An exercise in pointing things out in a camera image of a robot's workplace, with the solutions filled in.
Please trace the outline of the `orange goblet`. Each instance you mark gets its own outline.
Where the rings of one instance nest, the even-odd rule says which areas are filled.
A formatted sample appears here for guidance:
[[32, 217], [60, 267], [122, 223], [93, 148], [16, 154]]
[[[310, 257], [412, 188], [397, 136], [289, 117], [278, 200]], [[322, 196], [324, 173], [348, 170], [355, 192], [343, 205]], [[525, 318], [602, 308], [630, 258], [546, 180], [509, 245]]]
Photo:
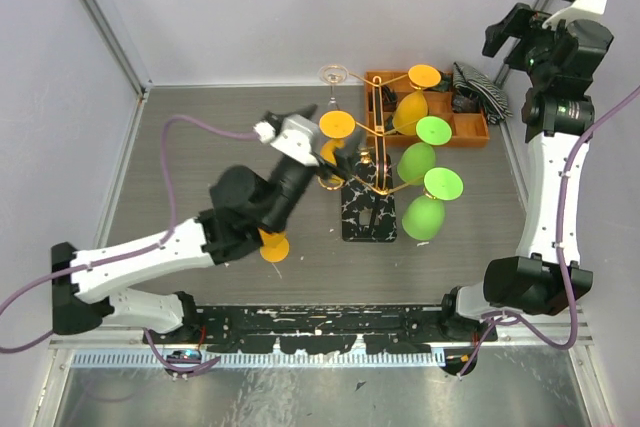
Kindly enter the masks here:
[[344, 186], [345, 181], [333, 173], [335, 168], [334, 150], [344, 145], [345, 139], [355, 131], [356, 122], [350, 114], [340, 110], [332, 110], [320, 118], [319, 127], [321, 133], [328, 138], [320, 149], [325, 173], [319, 179], [319, 183], [326, 190], [336, 191]]
[[414, 136], [417, 123], [428, 114], [424, 90], [437, 86], [441, 81], [441, 74], [430, 65], [418, 64], [408, 70], [407, 78], [413, 92], [398, 104], [392, 120], [392, 130], [404, 136]]
[[271, 263], [284, 260], [290, 251], [290, 244], [285, 232], [268, 233], [259, 230], [262, 246], [259, 249], [261, 257]]

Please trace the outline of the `gold wine glass rack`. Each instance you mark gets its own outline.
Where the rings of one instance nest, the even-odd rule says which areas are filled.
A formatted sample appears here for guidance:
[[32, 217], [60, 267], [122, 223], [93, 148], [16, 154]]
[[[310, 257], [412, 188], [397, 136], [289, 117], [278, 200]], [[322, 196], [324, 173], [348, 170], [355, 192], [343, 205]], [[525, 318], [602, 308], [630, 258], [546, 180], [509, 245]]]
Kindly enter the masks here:
[[[364, 86], [368, 83], [373, 87], [373, 93], [379, 99], [375, 103], [375, 113], [381, 113], [384, 86], [381, 79], [375, 77], [373, 82], [368, 82], [365, 77], [348, 72], [348, 78], [353, 77]], [[399, 133], [393, 130], [386, 132], [382, 117], [379, 117], [374, 130], [366, 124], [355, 122], [352, 134], [363, 131], [367, 135], [367, 144], [360, 149], [355, 176], [338, 190], [341, 192], [342, 239], [345, 242], [390, 243], [397, 238], [394, 194], [410, 186], [409, 183], [398, 187], [393, 185], [387, 139]]]

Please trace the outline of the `clear champagne flute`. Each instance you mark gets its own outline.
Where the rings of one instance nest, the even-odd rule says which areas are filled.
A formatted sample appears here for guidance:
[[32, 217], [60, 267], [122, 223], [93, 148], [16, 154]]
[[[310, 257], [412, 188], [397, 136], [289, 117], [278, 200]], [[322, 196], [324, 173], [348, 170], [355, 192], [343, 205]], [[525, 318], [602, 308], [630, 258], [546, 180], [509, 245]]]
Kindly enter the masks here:
[[348, 77], [348, 70], [339, 64], [328, 64], [319, 70], [320, 80], [327, 84], [330, 89], [329, 100], [327, 103], [327, 109], [329, 111], [340, 109], [336, 97], [336, 87], [344, 83]]

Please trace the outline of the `green goblet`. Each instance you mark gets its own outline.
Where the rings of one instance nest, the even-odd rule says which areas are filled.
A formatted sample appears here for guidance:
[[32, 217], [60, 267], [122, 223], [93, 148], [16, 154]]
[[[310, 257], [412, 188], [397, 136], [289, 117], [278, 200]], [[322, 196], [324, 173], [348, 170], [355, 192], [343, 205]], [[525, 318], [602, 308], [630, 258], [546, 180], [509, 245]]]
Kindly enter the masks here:
[[447, 144], [452, 137], [450, 125], [435, 116], [426, 116], [416, 123], [418, 142], [408, 147], [396, 166], [398, 177], [410, 185], [419, 185], [424, 175], [435, 167], [435, 146]]
[[423, 177], [424, 193], [414, 199], [404, 213], [404, 232], [417, 241], [429, 241], [442, 228], [445, 204], [458, 199], [464, 191], [462, 178], [453, 170], [434, 167]]

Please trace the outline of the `orange goblet front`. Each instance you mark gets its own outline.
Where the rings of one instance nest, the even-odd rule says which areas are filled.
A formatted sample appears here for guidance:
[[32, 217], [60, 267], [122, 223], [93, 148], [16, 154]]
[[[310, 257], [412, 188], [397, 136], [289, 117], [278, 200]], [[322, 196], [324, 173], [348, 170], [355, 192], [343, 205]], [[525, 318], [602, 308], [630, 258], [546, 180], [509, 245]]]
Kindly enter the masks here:
[[285, 232], [268, 233], [259, 230], [262, 246], [259, 249], [261, 257], [271, 263], [284, 260], [290, 251], [290, 244]]

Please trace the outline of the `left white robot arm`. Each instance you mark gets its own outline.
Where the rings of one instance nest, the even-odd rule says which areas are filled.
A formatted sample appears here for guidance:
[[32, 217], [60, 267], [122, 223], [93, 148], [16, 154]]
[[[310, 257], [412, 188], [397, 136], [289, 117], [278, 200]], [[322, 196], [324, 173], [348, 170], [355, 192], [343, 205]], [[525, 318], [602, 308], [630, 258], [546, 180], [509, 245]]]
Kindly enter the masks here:
[[192, 296], [135, 290], [174, 272], [209, 268], [254, 252], [271, 263], [289, 252], [290, 215], [314, 178], [354, 175], [362, 134], [353, 119], [336, 127], [328, 114], [315, 122], [311, 104], [287, 114], [267, 112], [244, 140], [280, 152], [268, 178], [249, 167], [227, 168], [210, 188], [212, 206], [166, 231], [102, 249], [78, 250], [68, 242], [51, 249], [52, 330], [76, 335], [102, 325], [146, 328], [178, 343], [200, 331]]

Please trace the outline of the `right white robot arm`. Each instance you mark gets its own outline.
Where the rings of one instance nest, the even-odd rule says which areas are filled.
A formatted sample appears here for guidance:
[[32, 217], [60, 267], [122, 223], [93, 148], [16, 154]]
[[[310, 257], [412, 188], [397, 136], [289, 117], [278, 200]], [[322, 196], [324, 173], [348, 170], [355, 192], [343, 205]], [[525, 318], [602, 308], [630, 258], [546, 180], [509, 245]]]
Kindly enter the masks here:
[[518, 3], [485, 30], [484, 56], [515, 39], [504, 62], [531, 82], [521, 118], [532, 185], [515, 255], [491, 261], [481, 282], [443, 297], [438, 326], [449, 340], [485, 331], [491, 317], [575, 317], [577, 300], [592, 287], [592, 272], [580, 266], [576, 223], [595, 125], [586, 91], [614, 39], [601, 22], [605, 10], [605, 0], [574, 0], [553, 14]]

